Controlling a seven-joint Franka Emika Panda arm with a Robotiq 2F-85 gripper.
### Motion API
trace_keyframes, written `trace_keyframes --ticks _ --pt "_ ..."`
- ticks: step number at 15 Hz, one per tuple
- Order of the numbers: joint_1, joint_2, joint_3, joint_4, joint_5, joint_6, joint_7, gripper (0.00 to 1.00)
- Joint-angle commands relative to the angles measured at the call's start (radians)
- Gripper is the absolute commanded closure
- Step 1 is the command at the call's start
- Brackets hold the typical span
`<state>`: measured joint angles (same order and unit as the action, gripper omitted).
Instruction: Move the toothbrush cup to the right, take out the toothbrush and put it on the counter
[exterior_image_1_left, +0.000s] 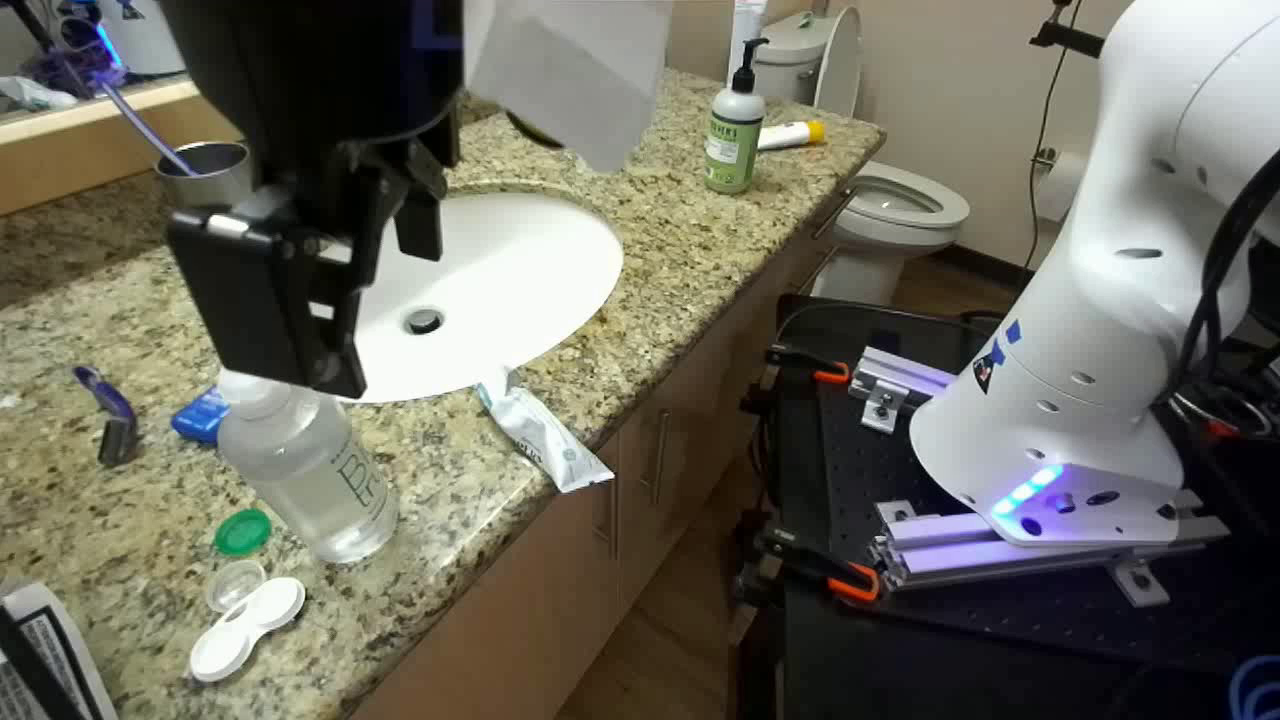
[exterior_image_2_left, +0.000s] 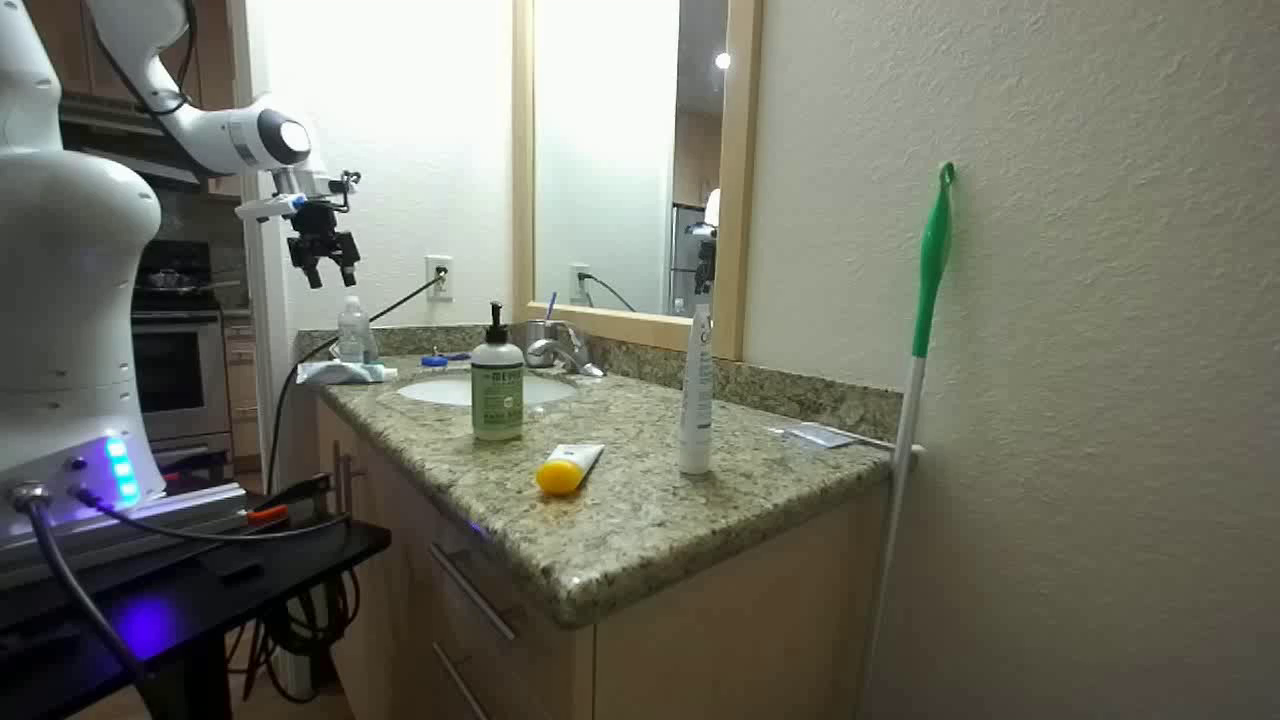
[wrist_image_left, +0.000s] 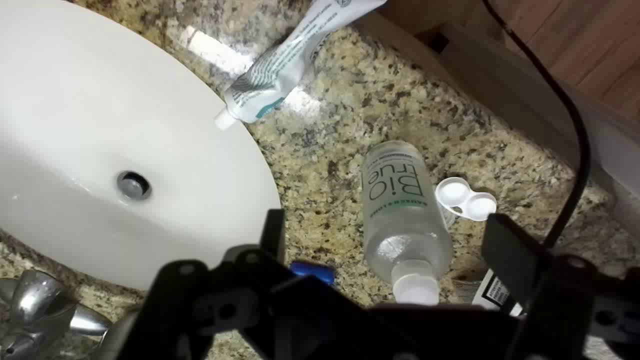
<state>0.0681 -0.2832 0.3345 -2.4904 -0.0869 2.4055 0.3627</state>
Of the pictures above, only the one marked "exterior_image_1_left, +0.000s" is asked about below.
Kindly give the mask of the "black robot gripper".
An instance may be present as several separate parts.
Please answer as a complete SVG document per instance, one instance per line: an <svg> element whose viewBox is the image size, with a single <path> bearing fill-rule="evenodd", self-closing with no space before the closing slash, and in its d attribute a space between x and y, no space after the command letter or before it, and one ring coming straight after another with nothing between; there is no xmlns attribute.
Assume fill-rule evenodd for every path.
<svg viewBox="0 0 1280 720"><path fill-rule="evenodd" d="M225 369L361 399L361 295L377 285L385 229L409 257L441 258L443 164L419 142L335 152L335 218L319 224L284 185L234 209L182 209L168 253Z"/></svg>

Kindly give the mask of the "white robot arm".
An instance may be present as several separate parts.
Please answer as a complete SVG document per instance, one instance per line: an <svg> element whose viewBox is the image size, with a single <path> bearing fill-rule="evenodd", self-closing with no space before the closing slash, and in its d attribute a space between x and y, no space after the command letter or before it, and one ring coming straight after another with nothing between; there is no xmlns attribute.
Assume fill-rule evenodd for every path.
<svg viewBox="0 0 1280 720"><path fill-rule="evenodd" d="M452 241L457 100L612 173L639 142L670 0L161 0L190 79L244 130L261 194L174 224L225 369L388 403L525 350L496 285L464 332L397 327ZM1247 306L1275 229L1280 0L1132 0L1070 224L911 456L1016 545L1168 545L1183 461L1158 403Z"/></svg>

